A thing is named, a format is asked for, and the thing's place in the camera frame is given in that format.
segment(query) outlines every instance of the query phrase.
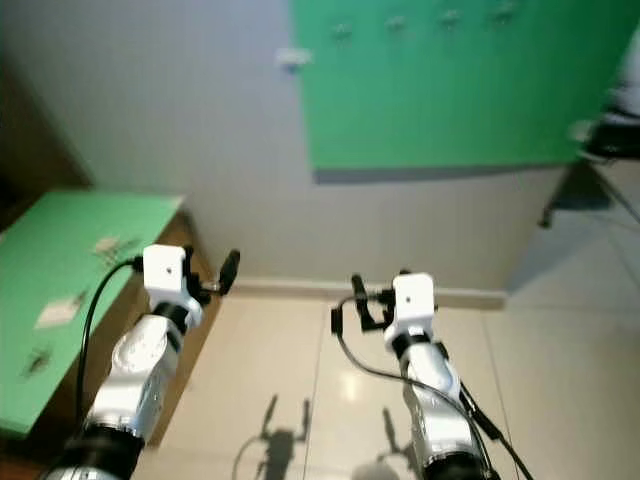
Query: beige floor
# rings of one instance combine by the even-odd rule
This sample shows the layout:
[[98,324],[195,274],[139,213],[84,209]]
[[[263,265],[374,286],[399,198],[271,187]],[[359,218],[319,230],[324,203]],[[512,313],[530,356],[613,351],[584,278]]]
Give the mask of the beige floor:
[[[639,478],[640,231],[621,218],[559,215],[536,234],[504,311],[437,315],[461,376],[538,479]],[[347,362],[329,334],[332,304],[228,297],[162,447],[135,478],[415,480],[402,453],[385,455],[384,409],[399,449],[409,446],[401,387]],[[396,368],[381,335],[347,318],[354,351]],[[518,478],[490,452],[503,479]]]

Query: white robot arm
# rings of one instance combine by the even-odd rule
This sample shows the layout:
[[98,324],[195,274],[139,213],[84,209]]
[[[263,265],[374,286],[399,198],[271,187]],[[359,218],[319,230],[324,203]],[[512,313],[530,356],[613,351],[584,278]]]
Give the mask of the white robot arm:
[[[412,420],[413,448],[424,480],[499,480],[491,466],[477,427],[500,441],[529,480],[522,460],[495,424],[482,412],[449,362],[444,345],[434,341],[436,311],[433,279],[426,273],[402,271],[392,288],[368,294],[359,275],[351,279],[354,295],[331,311],[331,332],[347,358],[367,373],[404,383],[403,396]],[[367,301],[384,307],[384,320],[376,322]],[[387,350],[400,364],[400,375],[363,365],[343,338],[342,307],[354,301],[363,332],[384,330]]]
[[218,282],[202,285],[190,271],[191,253],[165,245],[144,249],[144,286],[152,312],[116,344],[111,371],[82,431],[43,480],[130,478],[162,410],[184,335],[200,324],[210,294],[226,294],[237,273],[240,254],[234,250]]

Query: wire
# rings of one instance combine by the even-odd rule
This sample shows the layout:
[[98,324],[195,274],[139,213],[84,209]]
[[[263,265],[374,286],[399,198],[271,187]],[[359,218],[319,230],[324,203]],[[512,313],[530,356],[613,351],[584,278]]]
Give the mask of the wire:
[[109,272],[102,278],[96,293],[93,294],[89,310],[87,310],[87,316],[84,319],[84,329],[82,330],[82,344],[80,347],[80,355],[78,357],[78,376],[76,377],[76,425],[82,424],[82,399],[84,397],[84,371],[87,365],[87,354],[89,352],[89,335],[91,333],[91,322],[93,321],[93,314],[98,304],[98,299],[107,285],[111,277],[122,267],[135,266],[136,259],[130,258],[124,260],[111,268]]
[[[345,301],[348,301],[348,299],[343,300],[342,302],[340,302],[340,304],[341,305],[344,304]],[[367,373],[369,373],[371,375],[375,375],[377,377],[382,377],[382,378],[386,378],[388,380],[395,380],[395,381],[398,381],[398,382],[406,383],[408,385],[412,385],[414,387],[418,387],[418,388],[426,390],[426,391],[428,391],[430,393],[433,393],[436,397],[438,397],[439,399],[444,401],[447,405],[449,405],[456,412],[458,412],[460,415],[462,415],[462,417],[467,420],[467,423],[471,427],[471,431],[473,432],[473,435],[474,435],[474,437],[476,439],[476,442],[478,442],[478,444],[481,445],[480,448],[482,450],[482,455],[484,457],[485,466],[487,467],[487,469],[489,471],[491,471],[493,469],[492,466],[491,466],[491,459],[489,458],[489,454],[487,453],[487,451],[486,451],[486,449],[484,447],[484,444],[482,443],[482,440],[480,438],[480,433],[478,432],[478,429],[476,428],[475,423],[473,422],[473,419],[469,416],[469,414],[460,405],[458,405],[456,402],[454,402],[449,396],[447,396],[446,394],[442,393],[440,390],[432,387],[431,385],[427,385],[426,383],[423,383],[423,382],[421,382],[419,380],[414,380],[413,378],[403,377],[401,375],[396,375],[395,373],[391,373],[391,372],[384,372],[382,370],[377,370],[375,368],[371,368],[371,367],[368,367],[367,365],[364,365],[351,352],[351,350],[349,349],[349,347],[345,343],[343,336],[340,334],[340,335],[337,335],[337,337],[338,337],[338,343],[340,343],[340,347],[342,347],[342,351],[344,352],[345,356],[349,359],[349,361],[352,364],[354,364],[360,370],[363,370],[363,371],[365,371],[365,372],[367,372]]]
[[[489,417],[487,417],[487,415],[478,406],[475,399],[471,395],[471,392],[469,392],[469,390],[464,384],[462,384],[462,389],[467,398],[467,401],[471,404],[471,409],[475,410],[476,412],[479,413],[481,417],[484,417],[489,422],[491,422],[491,420],[489,420]],[[511,455],[511,458],[513,459],[513,461],[516,462],[516,465],[518,465],[518,468],[520,469],[520,471],[522,472],[526,480],[533,480],[533,475],[531,475],[531,472],[529,472],[529,470],[527,469],[527,466],[524,464],[524,462],[522,461],[520,456],[517,454],[513,446],[508,442],[504,434],[500,431],[498,427],[495,426],[495,424],[493,424],[493,422],[491,422],[491,427],[492,427],[492,431],[494,431],[497,434],[497,437],[498,437],[497,440],[502,444],[505,450],[509,452],[509,455]]]
[[500,438],[498,438],[498,441],[502,444],[505,450],[509,452],[509,455],[511,455],[511,458],[513,458],[513,461],[516,462],[516,465],[518,465],[518,468],[524,475],[524,478],[526,478],[527,480],[533,480],[533,475],[531,475],[529,470],[527,470],[526,465],[524,464],[520,456],[516,453],[511,444],[507,441],[507,439],[504,438],[504,435],[501,434]]
[[378,300],[378,297],[379,295],[377,293],[365,293],[364,295],[358,293],[356,295],[350,295],[340,300],[340,303],[338,303],[338,306],[336,308],[342,310],[342,307],[344,307],[346,303],[355,302],[356,300]]

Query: green tabletop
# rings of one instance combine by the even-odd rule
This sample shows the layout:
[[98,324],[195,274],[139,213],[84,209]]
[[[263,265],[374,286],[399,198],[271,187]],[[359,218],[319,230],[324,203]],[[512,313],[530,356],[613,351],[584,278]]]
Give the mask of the green tabletop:
[[[51,192],[0,238],[0,429],[28,433],[80,349],[91,296],[110,268],[94,252],[105,237],[118,259],[153,243],[180,198],[96,191]],[[131,271],[116,274],[100,297],[92,331]],[[86,296],[71,321],[35,328],[50,302]]]

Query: green panel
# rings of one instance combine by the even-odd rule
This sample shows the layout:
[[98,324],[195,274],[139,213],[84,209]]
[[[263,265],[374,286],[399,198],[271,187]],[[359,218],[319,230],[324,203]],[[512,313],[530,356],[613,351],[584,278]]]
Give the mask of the green panel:
[[[0,428],[29,431],[80,349],[90,297],[108,271],[93,253],[107,236],[136,244],[122,259],[153,243],[175,215],[180,199],[98,192],[53,192],[41,198],[0,241]],[[96,309],[92,331],[130,270],[116,274]],[[66,325],[34,329],[45,305],[86,291]],[[37,352],[49,362],[28,374]]]
[[571,162],[570,127],[596,117],[640,15],[638,0],[516,2],[503,23],[497,0],[291,2],[313,53],[310,156],[328,169]]

